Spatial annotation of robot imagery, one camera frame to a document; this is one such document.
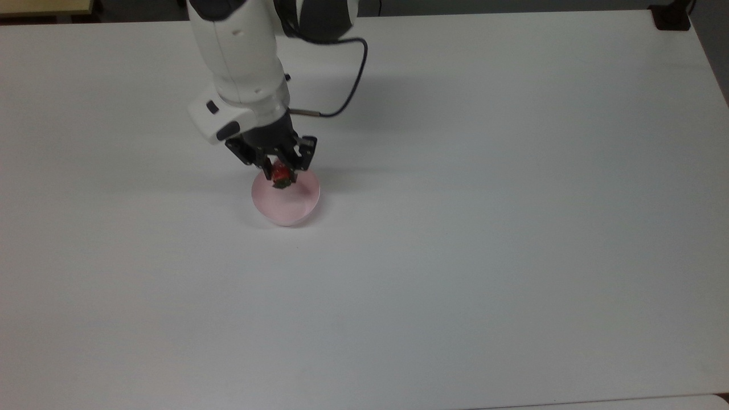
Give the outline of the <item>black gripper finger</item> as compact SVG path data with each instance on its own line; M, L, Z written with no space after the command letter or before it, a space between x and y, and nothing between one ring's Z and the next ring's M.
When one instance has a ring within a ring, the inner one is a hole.
M242 138L229 138L226 140L226 148L234 153L244 165L254 166L260 169L266 180L272 179L273 163L270 154L263 148L252 147Z
M289 136L288 162L291 182L297 182L298 174L308 171L317 150L317 137Z

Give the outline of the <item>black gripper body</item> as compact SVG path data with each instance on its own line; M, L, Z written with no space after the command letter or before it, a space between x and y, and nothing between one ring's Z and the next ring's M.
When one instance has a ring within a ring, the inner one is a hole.
M276 155L283 162L288 162L289 136L297 136L297 133L294 131L290 114L286 113L271 124L242 133L240 138L248 145L263 148L270 155Z

